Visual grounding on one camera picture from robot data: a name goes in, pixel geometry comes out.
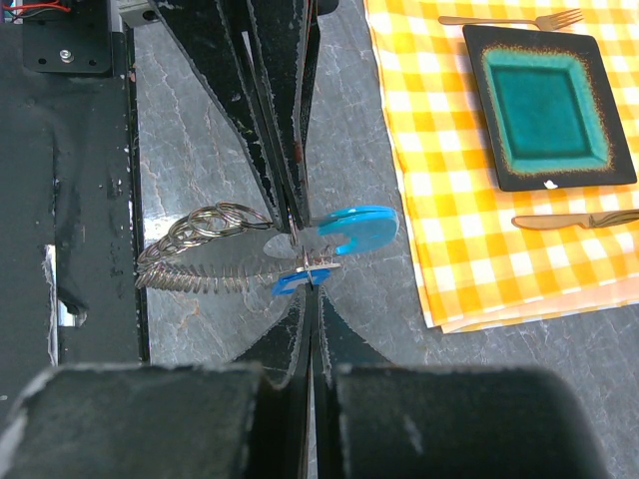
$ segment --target black metal bracket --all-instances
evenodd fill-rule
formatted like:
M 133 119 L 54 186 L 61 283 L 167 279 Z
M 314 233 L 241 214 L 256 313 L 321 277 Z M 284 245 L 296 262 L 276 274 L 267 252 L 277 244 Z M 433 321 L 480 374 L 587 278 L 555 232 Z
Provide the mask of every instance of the black metal bracket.
M 38 3 L 27 0 L 25 5 Z M 103 76 L 112 70 L 108 0 L 73 2 L 70 13 L 42 12 L 25 18 L 23 61 L 40 73 Z

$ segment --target fork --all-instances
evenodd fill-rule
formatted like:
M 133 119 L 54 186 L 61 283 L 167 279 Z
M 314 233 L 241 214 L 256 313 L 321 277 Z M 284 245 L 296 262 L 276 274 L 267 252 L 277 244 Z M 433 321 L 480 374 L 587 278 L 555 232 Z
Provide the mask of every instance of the fork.
M 442 25 L 471 25 L 478 23 L 516 23 L 535 25 L 539 30 L 552 32 L 572 25 L 583 20 L 581 10 L 573 8 L 565 12 L 553 13 L 552 15 L 542 15 L 534 20 L 508 20 L 506 18 L 471 18 L 471 17 L 439 17 Z

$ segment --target metal split ring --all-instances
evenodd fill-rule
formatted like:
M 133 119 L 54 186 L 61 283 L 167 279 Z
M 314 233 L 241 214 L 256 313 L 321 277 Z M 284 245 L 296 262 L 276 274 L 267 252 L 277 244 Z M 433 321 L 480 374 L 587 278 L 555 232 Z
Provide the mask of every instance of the metal split ring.
M 273 223 L 252 208 L 237 203 L 220 202 L 212 207 L 193 210 L 174 222 L 166 235 L 147 246 L 138 256 L 140 271 L 184 250 L 215 238 L 240 235 L 248 229 L 268 230 Z

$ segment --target red wire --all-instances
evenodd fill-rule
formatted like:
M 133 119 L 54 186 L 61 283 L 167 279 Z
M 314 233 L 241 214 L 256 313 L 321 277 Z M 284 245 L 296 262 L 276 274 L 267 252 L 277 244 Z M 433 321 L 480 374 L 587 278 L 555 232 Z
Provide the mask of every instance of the red wire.
M 5 10 L 14 11 L 14 10 L 33 10 L 34 8 L 55 8 L 56 10 L 62 10 L 63 12 L 69 13 L 71 9 L 69 7 L 63 7 L 59 5 L 60 0 L 55 0 L 51 3 L 32 3 L 30 5 L 21 5 L 19 7 L 3 7 Z

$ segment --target metal coil spring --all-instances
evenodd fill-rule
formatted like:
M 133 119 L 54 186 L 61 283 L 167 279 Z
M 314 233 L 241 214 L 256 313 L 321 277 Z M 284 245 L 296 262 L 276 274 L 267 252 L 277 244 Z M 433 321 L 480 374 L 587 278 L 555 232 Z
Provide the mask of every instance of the metal coil spring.
M 152 287 L 164 291 L 181 292 L 242 292 L 252 286 L 266 286 L 278 280 L 283 271 L 261 271 L 248 276 L 240 268 L 226 268 L 221 273 L 203 264 L 181 266 L 159 263 L 141 272 L 136 287 Z

